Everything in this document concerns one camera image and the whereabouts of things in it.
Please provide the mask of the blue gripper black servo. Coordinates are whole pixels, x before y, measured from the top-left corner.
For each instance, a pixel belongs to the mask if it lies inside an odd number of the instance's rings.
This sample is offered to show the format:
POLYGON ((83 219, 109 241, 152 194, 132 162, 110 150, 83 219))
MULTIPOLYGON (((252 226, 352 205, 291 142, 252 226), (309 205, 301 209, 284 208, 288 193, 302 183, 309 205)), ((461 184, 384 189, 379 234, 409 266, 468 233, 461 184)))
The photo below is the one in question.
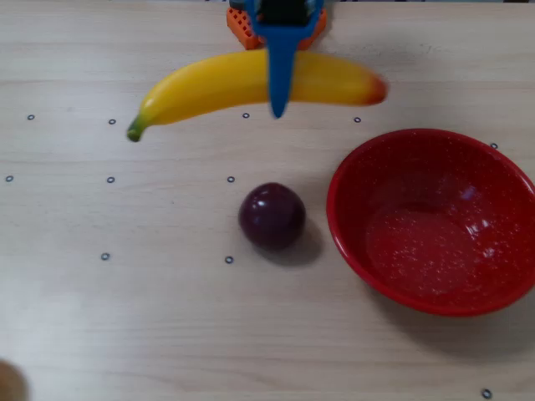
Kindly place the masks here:
POLYGON ((297 50, 306 50, 324 28, 324 1, 246 1, 253 32, 268 47, 268 90, 279 119, 292 88, 297 50))

